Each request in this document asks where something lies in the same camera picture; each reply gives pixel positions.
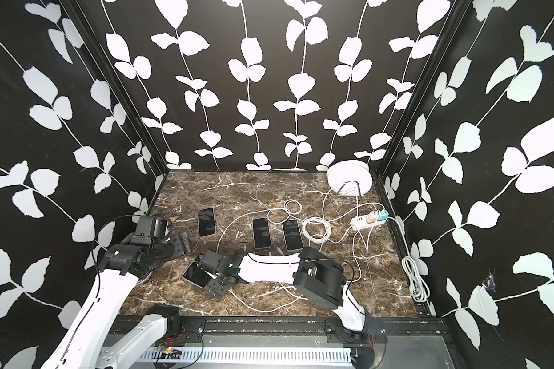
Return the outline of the phone with white case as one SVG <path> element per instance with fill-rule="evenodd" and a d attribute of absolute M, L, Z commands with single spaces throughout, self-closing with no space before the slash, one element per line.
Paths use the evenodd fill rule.
<path fill-rule="evenodd" d="M 183 279 L 198 288 L 204 289 L 212 281 L 212 276 L 201 269 L 196 262 L 192 262 L 183 273 Z"/>

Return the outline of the phone with pink case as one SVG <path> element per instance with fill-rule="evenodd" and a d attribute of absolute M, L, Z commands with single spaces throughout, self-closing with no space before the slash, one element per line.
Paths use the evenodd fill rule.
<path fill-rule="evenodd" d="M 272 245 L 270 227 L 267 218 L 256 218 L 252 221 L 255 250 L 270 248 Z"/>

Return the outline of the phone with blue-grey case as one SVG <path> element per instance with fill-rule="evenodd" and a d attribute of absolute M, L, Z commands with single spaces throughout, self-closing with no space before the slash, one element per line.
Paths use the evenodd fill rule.
<path fill-rule="evenodd" d="M 199 236 L 201 238 L 215 235 L 215 213 L 213 208 L 205 208 L 198 212 Z"/>

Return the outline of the phone with mint case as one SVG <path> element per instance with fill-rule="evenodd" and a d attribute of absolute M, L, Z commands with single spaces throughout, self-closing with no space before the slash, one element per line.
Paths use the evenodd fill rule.
<path fill-rule="evenodd" d="M 289 252 L 296 252 L 303 249 L 303 239 L 299 229 L 298 221 L 289 219 L 282 223 L 286 249 Z"/>

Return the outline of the white charging cable pink phone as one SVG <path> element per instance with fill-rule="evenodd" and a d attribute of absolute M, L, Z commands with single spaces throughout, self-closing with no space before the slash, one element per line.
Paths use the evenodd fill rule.
<path fill-rule="evenodd" d="M 236 218 L 234 218 L 227 226 L 226 228 L 224 229 L 223 231 L 223 234 L 220 236 L 219 240 L 217 241 L 217 244 L 215 246 L 215 251 L 218 252 L 219 249 L 220 249 L 220 244 L 222 243 L 223 241 L 223 238 L 226 236 L 226 234 L 228 233 L 228 230 L 230 229 L 231 226 L 233 226 L 235 223 L 237 223 L 237 221 L 239 221 L 240 219 L 243 219 L 243 218 L 246 218 L 246 217 L 249 217 L 250 215 L 260 215 L 262 213 L 266 213 L 268 216 L 272 213 L 272 212 L 285 212 L 287 214 L 287 217 L 285 220 L 289 219 L 291 213 L 286 210 L 286 208 L 284 207 L 280 207 L 280 208 L 268 208 L 268 209 L 263 209 L 263 210 L 258 210 L 258 211 L 255 211 L 255 212 L 248 212 L 248 213 L 245 213 L 243 215 L 240 215 Z M 272 224 L 282 224 L 284 221 L 271 221 L 269 220 L 269 223 L 272 223 Z"/>

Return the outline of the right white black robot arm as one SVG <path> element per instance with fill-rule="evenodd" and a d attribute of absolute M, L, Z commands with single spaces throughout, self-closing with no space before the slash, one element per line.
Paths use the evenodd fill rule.
<path fill-rule="evenodd" d="M 236 284 L 290 284 L 314 305 L 333 311 L 345 329 L 365 330 L 366 309 L 352 296 L 344 267 L 314 248 L 286 256 L 222 256 L 207 250 L 195 260 L 195 268 L 208 276 L 203 289 L 217 300 Z"/>

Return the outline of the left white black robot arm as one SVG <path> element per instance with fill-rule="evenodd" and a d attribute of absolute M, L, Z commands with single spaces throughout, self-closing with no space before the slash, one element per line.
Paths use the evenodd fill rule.
<path fill-rule="evenodd" d="M 178 308 L 160 305 L 112 347 L 102 349 L 120 308 L 138 281 L 138 275 L 123 268 L 98 272 L 68 333 L 42 367 L 129 368 L 155 342 L 183 334 Z"/>

